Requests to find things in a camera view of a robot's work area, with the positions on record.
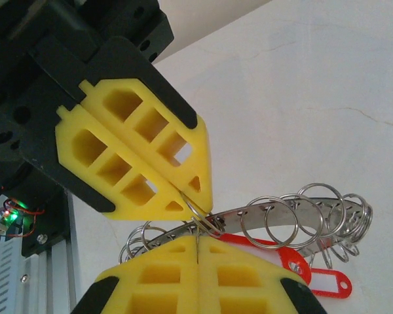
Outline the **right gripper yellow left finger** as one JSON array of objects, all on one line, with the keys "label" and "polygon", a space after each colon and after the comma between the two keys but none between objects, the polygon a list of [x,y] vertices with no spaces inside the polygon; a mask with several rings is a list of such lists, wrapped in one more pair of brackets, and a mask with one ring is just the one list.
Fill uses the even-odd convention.
[{"label": "right gripper yellow left finger", "polygon": [[73,313],[196,313],[197,248],[183,236],[102,272]]}]

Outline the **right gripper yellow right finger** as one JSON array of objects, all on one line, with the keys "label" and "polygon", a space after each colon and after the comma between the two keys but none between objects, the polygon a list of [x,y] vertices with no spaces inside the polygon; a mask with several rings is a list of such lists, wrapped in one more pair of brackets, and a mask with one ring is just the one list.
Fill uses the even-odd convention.
[{"label": "right gripper yellow right finger", "polygon": [[325,313],[305,281],[218,239],[198,239],[201,313]]}]

